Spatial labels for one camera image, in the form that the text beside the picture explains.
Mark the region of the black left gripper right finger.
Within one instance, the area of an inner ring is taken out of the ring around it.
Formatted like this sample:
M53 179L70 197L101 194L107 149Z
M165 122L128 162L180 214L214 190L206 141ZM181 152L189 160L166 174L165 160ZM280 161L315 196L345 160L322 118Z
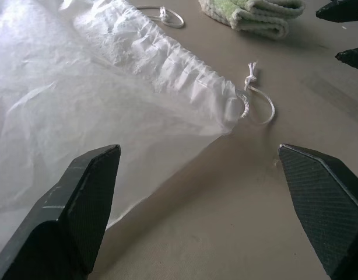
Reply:
M281 144L296 215L331 279L358 279L358 178L339 159Z

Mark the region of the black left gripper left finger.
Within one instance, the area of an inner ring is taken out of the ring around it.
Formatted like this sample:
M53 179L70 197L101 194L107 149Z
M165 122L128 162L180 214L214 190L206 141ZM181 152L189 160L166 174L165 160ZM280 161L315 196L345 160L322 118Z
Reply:
M87 279L110 217L121 148L75 158L0 252L0 279Z

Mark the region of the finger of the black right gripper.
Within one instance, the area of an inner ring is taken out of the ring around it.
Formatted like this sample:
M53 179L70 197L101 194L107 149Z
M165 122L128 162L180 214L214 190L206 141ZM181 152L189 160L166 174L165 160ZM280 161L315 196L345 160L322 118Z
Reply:
M358 21L358 0L331 1L317 10L315 15L335 23Z
M335 58L344 64L358 69L358 47L339 52L336 54Z

